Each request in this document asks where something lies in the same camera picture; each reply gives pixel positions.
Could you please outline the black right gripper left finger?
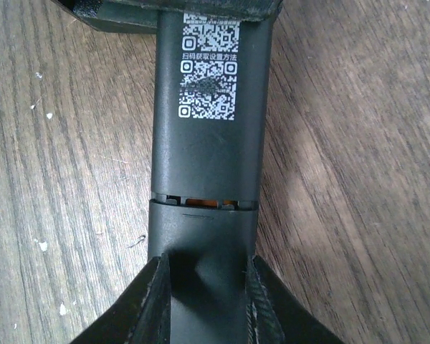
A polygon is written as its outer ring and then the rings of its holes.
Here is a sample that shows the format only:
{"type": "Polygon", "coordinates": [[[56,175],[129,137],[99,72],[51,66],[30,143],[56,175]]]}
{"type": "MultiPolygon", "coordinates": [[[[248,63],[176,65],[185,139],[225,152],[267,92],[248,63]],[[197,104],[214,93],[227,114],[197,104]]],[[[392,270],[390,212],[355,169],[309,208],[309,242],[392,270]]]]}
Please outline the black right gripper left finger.
{"type": "Polygon", "coordinates": [[[167,254],[154,257],[114,304],[73,343],[169,343],[171,274],[167,254]]]}

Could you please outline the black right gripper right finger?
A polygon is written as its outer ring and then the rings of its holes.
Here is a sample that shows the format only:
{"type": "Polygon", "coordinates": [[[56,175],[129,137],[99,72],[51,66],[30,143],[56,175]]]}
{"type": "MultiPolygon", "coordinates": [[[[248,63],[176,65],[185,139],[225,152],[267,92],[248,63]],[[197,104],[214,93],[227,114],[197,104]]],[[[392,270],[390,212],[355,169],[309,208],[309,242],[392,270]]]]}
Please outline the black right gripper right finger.
{"type": "Polygon", "coordinates": [[[342,343],[297,301],[260,256],[247,261],[245,287],[248,343],[342,343]]]}

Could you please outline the black battery compartment cover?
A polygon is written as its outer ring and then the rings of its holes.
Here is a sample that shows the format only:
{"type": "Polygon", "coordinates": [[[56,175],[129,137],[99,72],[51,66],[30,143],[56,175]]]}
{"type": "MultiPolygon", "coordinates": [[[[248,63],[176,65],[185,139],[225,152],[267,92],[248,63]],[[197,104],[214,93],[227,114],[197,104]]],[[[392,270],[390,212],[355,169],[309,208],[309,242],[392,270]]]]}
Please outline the black battery compartment cover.
{"type": "Polygon", "coordinates": [[[171,343],[246,343],[257,210],[149,204],[148,256],[167,254],[171,343]]]}

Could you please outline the black remote control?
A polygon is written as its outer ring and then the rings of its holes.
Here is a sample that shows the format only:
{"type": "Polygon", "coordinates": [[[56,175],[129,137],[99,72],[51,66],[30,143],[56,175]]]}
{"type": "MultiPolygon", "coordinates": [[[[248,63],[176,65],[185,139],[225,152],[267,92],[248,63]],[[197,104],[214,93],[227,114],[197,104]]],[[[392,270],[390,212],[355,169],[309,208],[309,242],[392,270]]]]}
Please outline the black remote control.
{"type": "Polygon", "coordinates": [[[151,192],[259,203],[273,19],[158,18],[151,192]]]}

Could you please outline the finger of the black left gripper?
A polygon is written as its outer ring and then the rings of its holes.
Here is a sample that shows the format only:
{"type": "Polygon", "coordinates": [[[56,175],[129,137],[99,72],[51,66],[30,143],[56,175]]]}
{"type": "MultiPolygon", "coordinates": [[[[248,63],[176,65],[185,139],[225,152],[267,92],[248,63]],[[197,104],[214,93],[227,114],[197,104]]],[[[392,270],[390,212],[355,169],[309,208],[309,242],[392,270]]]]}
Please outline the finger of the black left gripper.
{"type": "Polygon", "coordinates": [[[158,11],[137,1],[55,0],[54,4],[99,32],[155,34],[158,11]]]}
{"type": "Polygon", "coordinates": [[[142,0],[110,3],[146,11],[179,11],[240,21],[262,21],[279,13],[282,8],[282,1],[278,0],[142,0]]]}

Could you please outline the orange battery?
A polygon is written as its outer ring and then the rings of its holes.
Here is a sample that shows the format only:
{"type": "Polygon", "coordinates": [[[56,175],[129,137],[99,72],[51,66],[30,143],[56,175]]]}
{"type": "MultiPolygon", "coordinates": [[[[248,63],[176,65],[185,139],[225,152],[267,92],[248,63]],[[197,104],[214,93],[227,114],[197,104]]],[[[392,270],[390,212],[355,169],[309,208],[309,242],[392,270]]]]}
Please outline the orange battery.
{"type": "Polygon", "coordinates": [[[231,200],[186,199],[185,205],[213,209],[236,209],[238,207],[238,202],[231,200]]]}

